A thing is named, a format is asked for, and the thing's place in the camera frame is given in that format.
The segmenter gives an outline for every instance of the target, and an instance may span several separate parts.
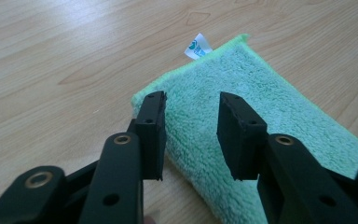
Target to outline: light wood grain surface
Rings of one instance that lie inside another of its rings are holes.
[[[125,131],[133,94],[241,33],[323,111],[358,136],[358,1],[0,0],[0,194],[17,175],[96,161]],[[145,182],[159,223],[219,223],[166,160]]]

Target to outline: towel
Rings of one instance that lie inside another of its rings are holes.
[[[303,142],[319,163],[354,178],[358,138],[278,75],[238,35],[159,77],[131,99],[134,114],[153,91],[167,93],[166,151],[223,223],[266,223],[256,181],[234,181],[217,140],[221,91],[241,96],[268,124]]]

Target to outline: turquoise microfiber cloth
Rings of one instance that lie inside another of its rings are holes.
[[[358,138],[279,76],[239,35],[222,47],[164,74],[132,98],[167,92],[167,153],[224,223],[266,223],[256,181],[234,181],[216,136],[220,91],[241,96],[268,124],[304,143],[326,168],[354,178]]]

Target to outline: wooden surface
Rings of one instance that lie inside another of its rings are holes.
[[[0,0],[0,194],[39,165],[67,174],[125,131],[133,94],[240,33],[327,114],[358,136],[358,1]],[[167,161],[145,182],[159,223],[218,223]]]

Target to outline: cloth tag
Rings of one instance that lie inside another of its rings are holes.
[[[191,42],[191,44],[185,50],[185,54],[197,60],[198,58],[204,56],[205,54],[212,51],[211,46],[208,43],[208,40],[202,35],[198,34],[196,38]]]

